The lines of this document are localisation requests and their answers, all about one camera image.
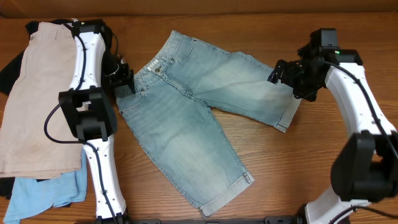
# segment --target pile of clothes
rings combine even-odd
[[[0,91],[9,95],[0,129],[0,195],[11,199],[6,224],[86,197],[81,144],[57,144],[43,130],[75,69],[76,45],[64,22],[70,21],[28,23],[29,46],[0,72]],[[61,110],[52,116],[49,133],[74,139]]]

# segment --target jeans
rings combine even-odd
[[[127,86],[115,90],[119,111],[152,162],[208,218],[254,178],[226,138],[212,107],[285,132],[300,100],[267,81],[272,69],[172,31],[160,52]]]

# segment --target wooden table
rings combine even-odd
[[[138,71],[167,40],[172,29],[243,51],[274,66],[297,59],[296,50],[320,27],[335,27],[340,46],[358,50],[369,85],[389,121],[398,127],[398,14],[256,14],[230,16],[105,17],[119,38],[119,52]],[[31,19],[0,20],[0,68],[28,44],[25,24]],[[0,118],[7,97],[0,95]],[[243,116],[213,110],[255,183],[212,218],[262,218],[293,214],[315,200],[330,184],[330,167],[347,140],[340,111],[328,90],[317,101],[303,101],[287,133]],[[201,218],[138,145],[118,113],[115,160],[119,183],[134,218]],[[0,219],[8,201],[0,198]],[[397,199],[373,205],[398,213]],[[95,218],[91,181],[87,198],[70,208],[51,208],[23,223],[73,223]],[[353,223],[397,223],[360,211]]]

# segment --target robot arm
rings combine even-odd
[[[76,63],[70,89],[59,94],[59,102],[72,134],[83,143],[90,164],[96,223],[122,224],[128,216],[114,161],[117,121],[104,90],[121,85],[132,88],[132,71],[109,53],[112,33],[102,20],[76,21],[72,27],[65,26],[75,38]]]
[[[336,30],[313,32],[310,43],[299,49],[298,54],[301,60],[279,60],[269,81],[277,84],[281,80],[294,89],[296,98],[308,101],[315,101],[318,89],[325,87],[337,101],[349,140],[333,164],[331,187],[316,201],[307,204],[301,214],[299,212],[299,219],[307,224],[334,224],[352,213],[351,208],[365,207],[371,202],[397,195],[398,161],[374,120],[360,84],[369,95],[393,148],[397,148],[398,135],[369,89],[357,51],[340,50]],[[341,68],[352,73],[360,84]],[[372,161],[374,152],[383,157],[381,162]]]

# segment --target khaki shorts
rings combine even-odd
[[[44,134],[44,121],[58,104],[58,93],[68,90],[75,60],[71,32],[63,25],[41,22],[30,37],[4,110],[0,177],[49,179],[80,169],[80,144],[57,144]],[[49,133],[59,140],[75,139],[61,110],[52,116]]]

